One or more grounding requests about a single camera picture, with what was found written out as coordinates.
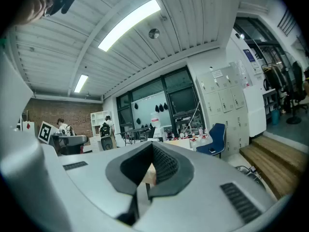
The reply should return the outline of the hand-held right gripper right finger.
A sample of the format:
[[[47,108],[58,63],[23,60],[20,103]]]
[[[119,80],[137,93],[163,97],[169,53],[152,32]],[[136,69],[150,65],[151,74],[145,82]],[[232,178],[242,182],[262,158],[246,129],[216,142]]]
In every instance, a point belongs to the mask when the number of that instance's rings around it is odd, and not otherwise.
[[[263,229],[277,215],[277,205],[257,183],[227,162],[174,145],[168,149],[187,157],[194,176],[175,196],[154,198],[135,223],[141,232],[254,232]],[[221,189],[234,184],[261,212],[246,223]]]

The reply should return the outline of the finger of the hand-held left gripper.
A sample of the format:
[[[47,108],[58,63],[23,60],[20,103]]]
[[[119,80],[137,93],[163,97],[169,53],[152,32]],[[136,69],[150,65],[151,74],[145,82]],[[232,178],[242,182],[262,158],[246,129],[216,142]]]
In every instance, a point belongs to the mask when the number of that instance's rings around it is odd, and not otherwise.
[[[83,145],[88,142],[88,137],[85,135],[63,136],[62,139],[65,145]]]

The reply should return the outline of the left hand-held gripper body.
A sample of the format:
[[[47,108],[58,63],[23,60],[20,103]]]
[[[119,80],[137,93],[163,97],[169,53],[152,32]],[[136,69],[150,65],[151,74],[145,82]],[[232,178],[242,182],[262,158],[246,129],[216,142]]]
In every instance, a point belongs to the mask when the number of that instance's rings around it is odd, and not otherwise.
[[[84,152],[84,144],[65,145],[62,139],[63,136],[65,135],[63,135],[58,128],[48,124],[47,122],[42,122],[38,139],[52,146],[57,155],[76,155]]]

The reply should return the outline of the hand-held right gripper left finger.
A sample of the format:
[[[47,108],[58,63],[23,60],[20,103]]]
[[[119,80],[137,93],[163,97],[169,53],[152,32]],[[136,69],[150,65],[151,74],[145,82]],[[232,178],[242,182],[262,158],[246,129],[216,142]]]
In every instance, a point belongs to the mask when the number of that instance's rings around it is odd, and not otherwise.
[[[118,217],[129,211],[133,197],[118,192],[106,177],[114,158],[150,142],[100,153],[58,157],[50,145],[42,145],[47,180],[42,227],[48,232],[154,232],[154,217],[133,225]]]

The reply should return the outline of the grey and black speaker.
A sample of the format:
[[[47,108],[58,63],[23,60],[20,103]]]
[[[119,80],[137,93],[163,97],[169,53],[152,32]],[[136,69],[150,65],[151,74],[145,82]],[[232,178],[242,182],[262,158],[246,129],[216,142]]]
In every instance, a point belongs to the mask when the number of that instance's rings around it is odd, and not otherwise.
[[[113,135],[101,137],[100,141],[104,151],[117,148],[116,141]]]

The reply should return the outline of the short ceiling light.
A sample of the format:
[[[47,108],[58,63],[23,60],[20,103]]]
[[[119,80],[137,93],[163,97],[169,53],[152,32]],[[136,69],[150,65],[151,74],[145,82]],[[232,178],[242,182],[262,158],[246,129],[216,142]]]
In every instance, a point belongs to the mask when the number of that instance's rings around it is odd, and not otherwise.
[[[76,84],[76,87],[74,89],[75,93],[79,93],[81,91],[81,89],[83,88],[87,79],[88,79],[88,75],[81,74],[81,76],[80,76],[80,78],[79,78],[79,80]]]

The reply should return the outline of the black folding table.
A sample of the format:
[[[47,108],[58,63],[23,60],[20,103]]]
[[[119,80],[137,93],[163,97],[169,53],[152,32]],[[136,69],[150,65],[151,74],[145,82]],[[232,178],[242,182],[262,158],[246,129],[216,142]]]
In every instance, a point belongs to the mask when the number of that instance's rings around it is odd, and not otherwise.
[[[118,133],[122,140],[124,141],[125,146],[135,144],[138,142],[143,142],[147,140],[147,136],[150,132],[150,127],[143,127],[139,129],[132,129],[125,132]]]

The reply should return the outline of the beige patterned tablecloth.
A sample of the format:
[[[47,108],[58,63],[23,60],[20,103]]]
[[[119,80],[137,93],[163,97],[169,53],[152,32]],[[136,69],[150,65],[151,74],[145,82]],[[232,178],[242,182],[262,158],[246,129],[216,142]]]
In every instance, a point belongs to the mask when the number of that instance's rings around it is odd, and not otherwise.
[[[190,146],[189,139],[183,139],[183,140],[173,140],[173,141],[164,141],[164,143],[169,145],[178,146],[181,148],[185,148],[188,150],[193,151],[193,148]],[[153,164],[150,165],[149,169],[147,170],[143,180],[143,183],[145,184],[156,184],[156,170]]]

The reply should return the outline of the group of red capped bottles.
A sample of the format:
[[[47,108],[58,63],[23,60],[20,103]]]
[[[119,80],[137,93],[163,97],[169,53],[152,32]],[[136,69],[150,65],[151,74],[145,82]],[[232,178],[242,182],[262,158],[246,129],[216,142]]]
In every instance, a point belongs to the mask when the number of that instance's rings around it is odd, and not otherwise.
[[[198,129],[203,129],[203,135],[199,135]],[[204,127],[184,127],[184,128],[178,128],[177,133],[181,139],[189,138],[193,139],[195,138],[197,141],[201,139],[210,140],[211,137],[208,134],[208,131]]]

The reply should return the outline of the blue chair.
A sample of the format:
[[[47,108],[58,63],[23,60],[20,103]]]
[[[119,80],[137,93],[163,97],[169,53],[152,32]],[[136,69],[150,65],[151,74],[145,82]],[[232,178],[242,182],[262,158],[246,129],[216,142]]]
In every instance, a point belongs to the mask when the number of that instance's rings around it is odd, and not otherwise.
[[[204,153],[210,156],[218,155],[221,158],[222,152],[225,150],[226,145],[226,126],[225,124],[216,123],[209,132],[212,142],[207,145],[197,147],[197,152]],[[210,148],[216,150],[215,153],[209,151]]]

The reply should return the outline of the glass whiteboard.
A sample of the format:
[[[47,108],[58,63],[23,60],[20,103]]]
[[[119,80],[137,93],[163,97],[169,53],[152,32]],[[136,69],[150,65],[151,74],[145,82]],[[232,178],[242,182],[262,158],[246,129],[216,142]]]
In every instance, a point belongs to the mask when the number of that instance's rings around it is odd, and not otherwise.
[[[159,92],[148,97],[139,99],[131,103],[133,122],[136,129],[142,126],[156,126],[157,123],[152,122],[152,118],[157,117],[160,127],[171,126],[169,110],[164,108],[167,105],[165,93]]]

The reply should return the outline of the wooden bench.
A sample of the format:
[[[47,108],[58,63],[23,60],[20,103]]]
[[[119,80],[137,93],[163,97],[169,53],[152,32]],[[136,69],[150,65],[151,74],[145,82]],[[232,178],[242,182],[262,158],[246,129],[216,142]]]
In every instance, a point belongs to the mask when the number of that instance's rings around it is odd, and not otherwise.
[[[253,138],[239,152],[277,199],[295,191],[309,160],[307,154],[263,135]]]

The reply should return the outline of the group of black caps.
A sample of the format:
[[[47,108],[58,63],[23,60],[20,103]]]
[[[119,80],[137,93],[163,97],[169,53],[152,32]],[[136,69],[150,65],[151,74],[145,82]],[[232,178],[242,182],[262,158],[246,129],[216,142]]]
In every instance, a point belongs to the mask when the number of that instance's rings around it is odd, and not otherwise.
[[[132,104],[134,124],[137,129],[142,127],[166,127],[171,126],[168,109],[162,104],[155,104],[151,101],[139,101]],[[160,123],[151,123],[151,119],[158,116]]]

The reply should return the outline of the grey metal lockers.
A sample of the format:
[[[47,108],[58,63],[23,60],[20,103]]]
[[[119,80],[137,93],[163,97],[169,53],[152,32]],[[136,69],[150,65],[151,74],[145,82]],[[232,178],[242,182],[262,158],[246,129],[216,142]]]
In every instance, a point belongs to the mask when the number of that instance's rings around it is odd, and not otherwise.
[[[239,153],[249,144],[249,122],[240,75],[235,67],[219,69],[223,77],[214,79],[211,72],[198,74],[196,86],[204,110],[207,130],[216,123],[226,126],[226,145],[222,157]]]

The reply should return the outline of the white cabinet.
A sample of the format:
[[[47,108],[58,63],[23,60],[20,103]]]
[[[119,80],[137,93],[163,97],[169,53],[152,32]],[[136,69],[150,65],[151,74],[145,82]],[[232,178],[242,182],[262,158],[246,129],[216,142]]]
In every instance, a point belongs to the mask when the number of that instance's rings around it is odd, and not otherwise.
[[[267,128],[263,93],[257,86],[248,86],[243,93],[248,111],[249,136],[255,137]]]

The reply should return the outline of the teal bin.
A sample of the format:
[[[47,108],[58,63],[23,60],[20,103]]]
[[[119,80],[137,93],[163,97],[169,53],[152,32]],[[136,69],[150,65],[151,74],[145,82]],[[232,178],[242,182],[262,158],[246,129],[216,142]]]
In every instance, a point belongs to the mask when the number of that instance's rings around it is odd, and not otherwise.
[[[272,125],[278,125],[280,116],[281,114],[278,109],[274,109],[271,111]]]

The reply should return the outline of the long ceiling light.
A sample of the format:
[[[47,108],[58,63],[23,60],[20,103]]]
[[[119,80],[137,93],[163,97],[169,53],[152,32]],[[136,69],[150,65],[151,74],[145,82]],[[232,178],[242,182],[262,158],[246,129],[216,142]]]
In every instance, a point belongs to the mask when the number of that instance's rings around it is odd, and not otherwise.
[[[98,45],[98,48],[107,52],[128,30],[160,10],[161,8],[156,0],[150,0],[141,5],[114,26]]]

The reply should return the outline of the black office chair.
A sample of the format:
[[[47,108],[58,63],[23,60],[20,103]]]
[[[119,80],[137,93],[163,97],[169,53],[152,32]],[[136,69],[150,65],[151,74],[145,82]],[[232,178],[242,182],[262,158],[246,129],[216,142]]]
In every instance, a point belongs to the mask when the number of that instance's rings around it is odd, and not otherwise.
[[[297,61],[295,61],[292,64],[292,71],[293,71],[294,78],[295,78],[294,100],[297,103],[297,107],[304,109],[305,113],[307,113],[308,109],[309,109],[308,105],[300,104],[300,102],[303,101],[306,98],[307,94],[306,94],[305,90],[303,89],[302,68],[300,67],[300,65],[298,64]]]

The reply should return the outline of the black window frame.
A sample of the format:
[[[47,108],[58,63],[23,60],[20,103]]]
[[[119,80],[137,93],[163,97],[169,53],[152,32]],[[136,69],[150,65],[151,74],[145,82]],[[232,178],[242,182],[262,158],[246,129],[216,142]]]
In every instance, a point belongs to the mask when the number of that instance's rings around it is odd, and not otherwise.
[[[155,138],[173,140],[179,138],[178,128],[205,128],[194,80],[188,67],[183,67],[126,91],[116,98],[119,133],[136,129],[133,122],[132,102],[162,91],[166,96],[167,105],[164,105],[164,108],[169,110],[171,126],[160,128],[150,126],[150,132],[154,132]],[[120,135],[116,137],[124,143]]]

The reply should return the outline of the blue wall poster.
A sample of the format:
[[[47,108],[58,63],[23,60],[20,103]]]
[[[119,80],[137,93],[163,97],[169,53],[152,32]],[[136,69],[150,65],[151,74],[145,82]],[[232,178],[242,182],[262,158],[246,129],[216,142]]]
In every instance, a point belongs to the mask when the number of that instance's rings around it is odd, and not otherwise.
[[[249,62],[255,62],[255,58],[253,57],[252,53],[249,49],[243,49],[244,54],[248,58]]]

